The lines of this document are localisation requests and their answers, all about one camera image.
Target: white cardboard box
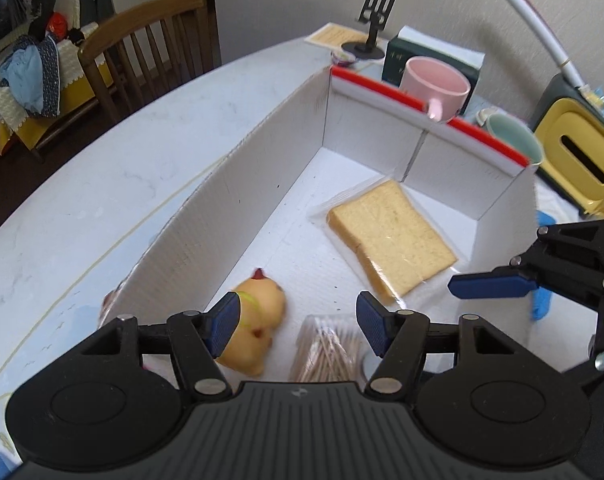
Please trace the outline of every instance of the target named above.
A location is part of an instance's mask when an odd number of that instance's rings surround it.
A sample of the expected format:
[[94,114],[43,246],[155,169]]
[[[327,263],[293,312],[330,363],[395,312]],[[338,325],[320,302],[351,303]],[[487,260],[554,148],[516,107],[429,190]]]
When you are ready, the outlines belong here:
[[[285,322],[263,380],[286,380],[309,314],[354,313],[364,284],[319,227],[314,206],[376,175],[403,179],[470,262],[490,270],[536,236],[534,168],[482,130],[432,123],[421,103],[344,69],[316,73],[227,155],[123,282],[106,321],[141,324],[210,307],[255,267],[284,288]],[[446,282],[420,305],[434,322],[465,312],[527,345],[530,298],[460,301]],[[239,377],[225,370],[231,382]]]

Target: white tube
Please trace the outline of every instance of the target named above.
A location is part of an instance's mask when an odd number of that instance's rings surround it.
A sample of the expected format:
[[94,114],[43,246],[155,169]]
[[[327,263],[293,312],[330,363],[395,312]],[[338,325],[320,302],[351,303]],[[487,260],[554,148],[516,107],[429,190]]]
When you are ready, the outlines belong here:
[[546,25],[546,22],[535,10],[533,5],[528,0],[506,0],[511,7],[522,17],[528,27],[541,41],[544,48],[556,62],[557,68],[560,69],[564,78],[575,88],[580,88],[585,85],[584,80],[580,76],[576,67],[569,59],[568,54],[563,49],[560,41],[556,38],[553,31]]

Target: red bag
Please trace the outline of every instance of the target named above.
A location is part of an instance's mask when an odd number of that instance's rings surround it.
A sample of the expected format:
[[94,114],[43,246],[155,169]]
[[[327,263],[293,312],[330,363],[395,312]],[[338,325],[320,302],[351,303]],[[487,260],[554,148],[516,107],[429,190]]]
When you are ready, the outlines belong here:
[[51,15],[51,18],[48,20],[46,30],[53,34],[55,41],[59,43],[66,37],[66,34],[68,33],[66,18],[64,18],[59,12],[54,12]]

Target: toy duck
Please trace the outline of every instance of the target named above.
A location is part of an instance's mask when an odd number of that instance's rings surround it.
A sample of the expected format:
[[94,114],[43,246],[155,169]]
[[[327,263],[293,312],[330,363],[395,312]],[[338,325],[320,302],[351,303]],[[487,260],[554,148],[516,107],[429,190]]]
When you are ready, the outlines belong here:
[[259,376],[273,343],[273,330],[282,323],[287,299],[262,269],[256,269],[233,290],[240,297],[240,321],[217,362],[242,374]]

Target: red strip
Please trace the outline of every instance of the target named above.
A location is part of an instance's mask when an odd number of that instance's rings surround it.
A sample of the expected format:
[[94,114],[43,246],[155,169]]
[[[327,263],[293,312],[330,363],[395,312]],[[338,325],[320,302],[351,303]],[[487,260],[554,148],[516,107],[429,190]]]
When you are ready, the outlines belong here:
[[[378,94],[382,94],[383,96],[388,97],[393,101],[397,101],[420,112],[424,111],[424,103],[419,99],[413,97],[412,95],[405,94],[397,88],[384,84],[380,81],[375,81],[374,79],[364,77],[363,75],[360,75],[346,68],[342,68],[340,66],[335,65],[332,66],[331,76],[339,77],[340,79],[344,79],[345,81],[349,81]],[[475,140],[479,140],[483,144],[486,144],[488,147],[492,148],[498,153],[501,153],[507,158],[510,158],[513,162],[515,162],[519,166],[522,166],[522,168],[526,168],[528,166],[527,157],[511,148],[508,144],[501,142],[501,140],[490,136],[490,134],[488,134],[478,126],[467,123],[459,117],[454,117],[453,119],[448,121],[447,124],[449,126],[453,126],[455,129],[462,132],[463,134],[466,134],[469,137],[473,137]]]

